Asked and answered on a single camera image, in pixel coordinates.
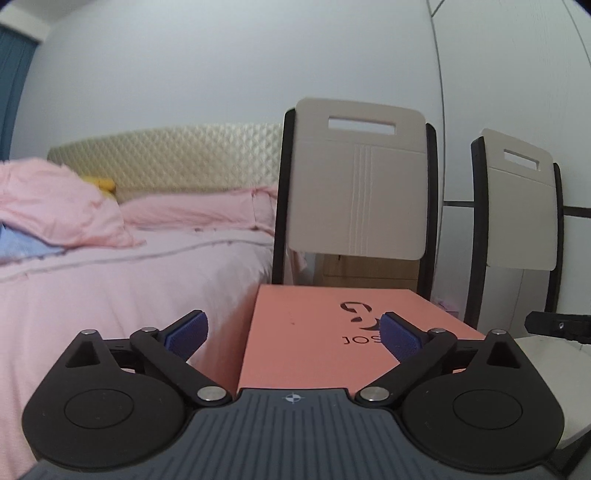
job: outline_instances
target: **black clamp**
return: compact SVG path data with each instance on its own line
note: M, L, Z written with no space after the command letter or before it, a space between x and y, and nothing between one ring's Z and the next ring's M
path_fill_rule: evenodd
M82 330L22 414L35 456L92 470L134 463L165 448L196 410L231 401L186 363L206 338L207 317L200 310L162 331L144 327L129 339L103 340L96 330Z
M499 473L554 451L562 410L506 331L458 340L444 329L422 332L393 312L380 325L382 343L401 363L355 400L391 410L425 453L462 470Z

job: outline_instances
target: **gray gripper plate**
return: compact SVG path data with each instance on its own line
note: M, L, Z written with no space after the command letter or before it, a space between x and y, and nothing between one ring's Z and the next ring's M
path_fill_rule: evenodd
M200 410L178 440L139 465L74 472L38 463L25 480L551 480L546 468L461 472L417 450L385 410L345 390L243 390Z

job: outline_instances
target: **blue gripper pad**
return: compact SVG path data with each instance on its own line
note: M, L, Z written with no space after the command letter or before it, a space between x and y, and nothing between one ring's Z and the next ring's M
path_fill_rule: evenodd
M164 339L164 347L187 361L207 340L207 315L199 312Z
M384 313L379 320L379 336L388 349L400 363L421 351L421 339L398 323L391 315Z

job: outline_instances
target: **wooden cabinet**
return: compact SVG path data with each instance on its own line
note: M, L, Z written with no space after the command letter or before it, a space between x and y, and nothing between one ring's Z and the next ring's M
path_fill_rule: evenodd
M314 285L417 289L419 260L316 255Z

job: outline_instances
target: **bed headboard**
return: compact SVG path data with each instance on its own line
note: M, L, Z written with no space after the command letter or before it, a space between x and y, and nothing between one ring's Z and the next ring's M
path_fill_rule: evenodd
M79 175L112 178L120 202L147 193L275 185L281 124L167 127L53 147L47 158Z

